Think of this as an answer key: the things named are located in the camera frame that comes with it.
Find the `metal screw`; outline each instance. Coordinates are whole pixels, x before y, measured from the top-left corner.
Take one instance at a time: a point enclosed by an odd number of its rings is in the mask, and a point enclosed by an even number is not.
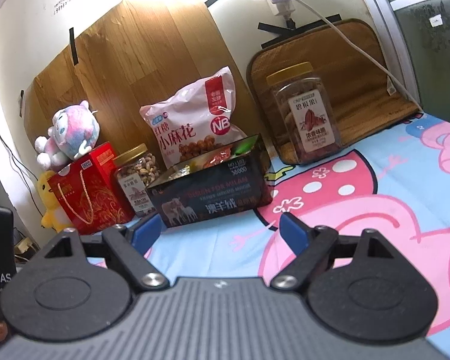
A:
[[[272,286],[275,288],[280,288],[282,290],[287,290],[288,288],[292,288],[295,286],[299,281],[296,279],[296,277],[291,276],[289,274],[284,274],[281,276],[277,276],[272,281]]]
[[[142,277],[142,283],[149,287],[158,287],[161,286],[165,282],[165,276],[162,274],[157,274],[155,272],[151,272]]]

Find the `yellow duck plush toy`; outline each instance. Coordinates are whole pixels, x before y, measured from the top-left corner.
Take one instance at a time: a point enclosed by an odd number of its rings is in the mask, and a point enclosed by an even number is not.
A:
[[[55,172],[51,170],[42,173],[38,178],[36,186],[43,205],[46,208],[45,215],[42,218],[42,226],[45,228],[54,228],[59,233],[64,228],[73,227],[73,225],[48,185],[47,180],[54,174]]]

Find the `white cable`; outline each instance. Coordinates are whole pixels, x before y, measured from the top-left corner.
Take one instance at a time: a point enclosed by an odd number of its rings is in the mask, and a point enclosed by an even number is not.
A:
[[[305,8],[310,10],[310,12],[317,15],[320,19],[322,19],[330,28],[332,28],[345,42],[347,42],[351,47],[353,47],[355,50],[357,50],[361,55],[366,57],[370,62],[372,62],[376,67],[378,67],[381,71],[383,71],[387,76],[391,78],[391,80],[399,87],[399,89],[402,90],[402,93],[405,93],[409,100],[411,100],[415,105],[418,107],[418,109],[423,112],[422,107],[420,106],[419,102],[414,99],[413,95],[405,88],[404,85],[392,74],[390,73],[386,68],[384,68],[378,61],[376,61],[372,56],[368,55],[365,51],[363,51],[360,47],[356,46],[354,43],[352,43],[331,21],[329,21],[325,16],[321,15],[319,12],[317,12],[314,8],[312,8],[310,5],[308,5],[306,2],[302,0],[295,0],[299,4],[303,5]]]

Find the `bed sheet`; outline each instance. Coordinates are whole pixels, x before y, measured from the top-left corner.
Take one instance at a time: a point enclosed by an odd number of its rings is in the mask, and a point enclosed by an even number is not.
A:
[[[272,203],[164,229],[146,257],[177,276],[264,277],[295,255],[277,231],[282,212],[340,234],[376,228],[433,285],[439,311],[428,339],[450,357],[450,123],[427,114],[363,139],[307,167],[272,159]]]

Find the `jar of cashews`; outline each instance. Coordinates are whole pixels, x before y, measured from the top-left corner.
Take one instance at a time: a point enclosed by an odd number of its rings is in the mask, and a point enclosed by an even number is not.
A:
[[[155,156],[147,146],[141,145],[126,151],[113,159],[117,167],[114,175],[121,190],[132,205],[137,216],[145,216],[155,211],[147,195],[146,188],[161,174]]]

